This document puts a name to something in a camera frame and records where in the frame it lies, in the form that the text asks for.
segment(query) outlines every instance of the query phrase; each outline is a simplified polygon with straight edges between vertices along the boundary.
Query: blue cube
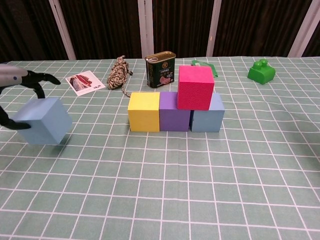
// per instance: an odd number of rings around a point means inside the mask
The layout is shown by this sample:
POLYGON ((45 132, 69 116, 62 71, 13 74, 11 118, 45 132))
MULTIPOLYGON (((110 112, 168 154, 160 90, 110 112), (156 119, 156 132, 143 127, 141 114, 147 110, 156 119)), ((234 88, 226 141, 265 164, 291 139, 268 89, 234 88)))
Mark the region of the blue cube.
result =
POLYGON ((12 119, 31 126, 18 130, 29 144, 59 144, 72 126, 72 118, 58 97, 30 99, 12 119))
POLYGON ((219 93, 213 93, 208 111, 193 110, 190 128, 196 133, 218 133, 225 115, 225 107, 219 93))

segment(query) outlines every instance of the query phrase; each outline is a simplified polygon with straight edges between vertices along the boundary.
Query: canned meat tin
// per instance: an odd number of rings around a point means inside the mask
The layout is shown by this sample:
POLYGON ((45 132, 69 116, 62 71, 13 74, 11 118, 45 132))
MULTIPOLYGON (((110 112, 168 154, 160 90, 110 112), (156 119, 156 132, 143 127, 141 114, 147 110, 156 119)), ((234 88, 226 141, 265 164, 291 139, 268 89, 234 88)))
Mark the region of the canned meat tin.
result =
POLYGON ((144 59, 149 87, 155 89, 175 81, 176 54, 171 51, 163 51, 144 59))

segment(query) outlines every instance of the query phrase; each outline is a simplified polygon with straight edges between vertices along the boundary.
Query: foam block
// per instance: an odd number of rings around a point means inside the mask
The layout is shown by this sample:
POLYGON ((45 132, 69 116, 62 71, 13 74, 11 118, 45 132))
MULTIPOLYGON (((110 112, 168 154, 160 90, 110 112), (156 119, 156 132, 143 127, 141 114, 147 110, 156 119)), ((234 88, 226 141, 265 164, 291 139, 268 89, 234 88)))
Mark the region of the foam block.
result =
POLYGON ((58 97, 30 99, 13 117, 31 125, 18 130, 29 144, 59 144, 72 126, 72 119, 58 97))
POLYGON ((159 132, 159 92, 133 92, 128 105, 132 132, 159 132))
POLYGON ((225 114, 225 107, 219 93, 214 93, 208 111, 191 111, 190 127, 196 133, 218 133, 225 114))
POLYGON ((177 92, 160 92, 160 131, 187 132, 189 130, 191 111, 178 109, 177 103, 177 92))
POLYGON ((180 66, 177 108, 181 110, 209 110, 214 86, 215 80, 211 67, 180 66))

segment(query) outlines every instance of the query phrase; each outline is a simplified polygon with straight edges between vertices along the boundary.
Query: rope toy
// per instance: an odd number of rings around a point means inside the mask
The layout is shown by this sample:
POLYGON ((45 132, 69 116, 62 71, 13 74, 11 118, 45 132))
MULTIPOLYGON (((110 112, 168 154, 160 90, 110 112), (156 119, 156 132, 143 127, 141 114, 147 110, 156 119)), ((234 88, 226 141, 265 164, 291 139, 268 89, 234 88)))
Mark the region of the rope toy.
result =
POLYGON ((125 83, 128 79, 128 74, 132 75, 133 72, 129 70, 129 63, 126 62, 124 55, 118 57, 114 66, 111 69, 111 73, 107 78, 107 86, 113 90, 121 87, 123 94, 130 98, 131 94, 125 91, 125 83))

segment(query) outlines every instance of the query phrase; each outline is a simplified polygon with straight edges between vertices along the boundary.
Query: green lego brick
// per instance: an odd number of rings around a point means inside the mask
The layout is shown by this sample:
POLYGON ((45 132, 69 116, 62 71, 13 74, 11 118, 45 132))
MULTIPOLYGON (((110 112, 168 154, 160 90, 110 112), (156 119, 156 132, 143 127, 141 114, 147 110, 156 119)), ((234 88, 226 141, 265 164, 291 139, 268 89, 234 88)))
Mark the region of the green lego brick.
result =
POLYGON ((213 76, 215 78, 218 77, 218 73, 217 73, 216 68, 215 68, 215 66, 213 64, 206 63, 204 61, 192 60, 191 65, 192 66, 208 66, 208 67, 210 67, 212 69, 213 76))
POLYGON ((266 84, 274 79, 276 70, 268 65, 266 59, 254 62, 248 73, 248 78, 260 84, 266 84))

